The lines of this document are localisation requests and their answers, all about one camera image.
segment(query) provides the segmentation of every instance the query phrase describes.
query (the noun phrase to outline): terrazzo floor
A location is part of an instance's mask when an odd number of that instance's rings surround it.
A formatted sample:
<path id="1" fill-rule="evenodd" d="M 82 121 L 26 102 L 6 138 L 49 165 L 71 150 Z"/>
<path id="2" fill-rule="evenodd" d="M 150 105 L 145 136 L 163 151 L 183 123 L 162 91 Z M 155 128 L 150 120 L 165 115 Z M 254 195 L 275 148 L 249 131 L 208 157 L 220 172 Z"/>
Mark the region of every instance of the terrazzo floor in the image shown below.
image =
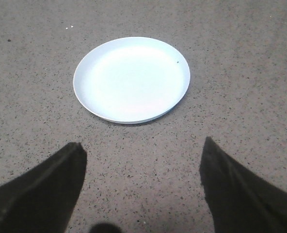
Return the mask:
<path id="1" fill-rule="evenodd" d="M 96 46 L 145 36 L 177 48 L 191 82 L 163 117 L 120 125 L 72 87 Z M 287 191 L 287 1 L 0 0 L 0 184 L 81 142 L 88 167 L 67 233 L 210 233 L 206 136 Z"/>

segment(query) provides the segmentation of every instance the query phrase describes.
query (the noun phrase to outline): white plate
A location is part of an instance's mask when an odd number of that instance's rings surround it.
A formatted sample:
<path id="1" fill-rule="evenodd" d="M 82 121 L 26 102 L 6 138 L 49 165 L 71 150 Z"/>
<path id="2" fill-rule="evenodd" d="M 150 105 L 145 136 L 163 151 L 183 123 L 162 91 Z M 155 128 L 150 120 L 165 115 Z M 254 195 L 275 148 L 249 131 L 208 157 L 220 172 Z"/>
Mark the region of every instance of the white plate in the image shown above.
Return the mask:
<path id="1" fill-rule="evenodd" d="M 98 46 L 79 63 L 73 86 L 80 103 L 108 121 L 136 124 L 160 117 L 185 95 L 186 59 L 165 42 L 126 37 Z"/>

